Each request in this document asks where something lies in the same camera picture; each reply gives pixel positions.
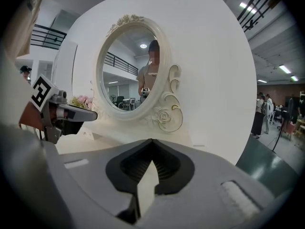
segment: gray t-shirt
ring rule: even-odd
[[[137,80],[144,83],[144,87],[152,90],[154,82],[158,75],[159,66],[151,66],[150,64],[140,69]]]

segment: oval mirror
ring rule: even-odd
[[[130,26],[110,45],[103,61],[101,86],[114,108],[132,111],[153,90],[160,63],[155,35],[143,26]]]

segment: ornate white mirror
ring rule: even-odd
[[[175,94],[179,74],[160,27],[148,18],[124,15],[111,26],[97,58],[95,110],[113,120],[175,131],[183,119]]]

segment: ceiling light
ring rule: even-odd
[[[293,79],[295,82],[297,82],[299,79],[297,79],[296,76],[291,76],[291,79]]]
[[[239,4],[239,6],[245,8],[245,7],[247,7],[247,4],[241,2],[241,4]],[[256,9],[254,9],[254,8],[252,8],[252,7],[250,7],[250,6],[247,8],[247,10],[248,10],[248,11],[251,11],[251,13],[256,13]]]
[[[280,68],[282,71],[284,71],[286,74],[290,74],[290,70],[288,70],[284,65],[280,65]]]

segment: mirror frame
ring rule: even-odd
[[[150,30],[156,37],[160,46],[160,64],[158,76],[153,90],[146,100],[132,111],[124,111],[117,108],[108,97],[103,83],[103,61],[112,43],[131,26],[142,26]],[[101,110],[107,115],[118,120],[138,120],[145,117],[158,102],[168,82],[170,70],[170,47],[168,40],[161,28],[152,20],[137,15],[124,15],[116,24],[113,24],[101,44],[99,55],[96,59],[96,67],[93,73],[94,98],[101,104]]]

